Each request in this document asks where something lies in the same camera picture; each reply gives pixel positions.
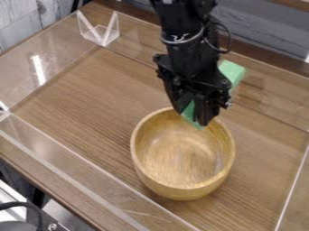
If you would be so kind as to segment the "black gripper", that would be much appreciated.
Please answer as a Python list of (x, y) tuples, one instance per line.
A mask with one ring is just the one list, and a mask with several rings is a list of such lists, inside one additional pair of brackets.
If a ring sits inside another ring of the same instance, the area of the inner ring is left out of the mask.
[(169, 103), (180, 114), (194, 101), (194, 119), (207, 126), (227, 106), (231, 83), (218, 69), (219, 49), (215, 29), (198, 33), (161, 33), (164, 54), (153, 56), (156, 75), (163, 80)]

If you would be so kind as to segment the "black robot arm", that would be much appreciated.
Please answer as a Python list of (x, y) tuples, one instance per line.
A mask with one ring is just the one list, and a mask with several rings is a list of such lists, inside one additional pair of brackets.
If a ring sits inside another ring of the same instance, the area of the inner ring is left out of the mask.
[(156, 76), (176, 113), (191, 110), (191, 120), (208, 125), (228, 106), (231, 81), (218, 67), (228, 50), (219, 48), (212, 16), (216, 0), (149, 0), (160, 22), (160, 41), (167, 52), (153, 55)]

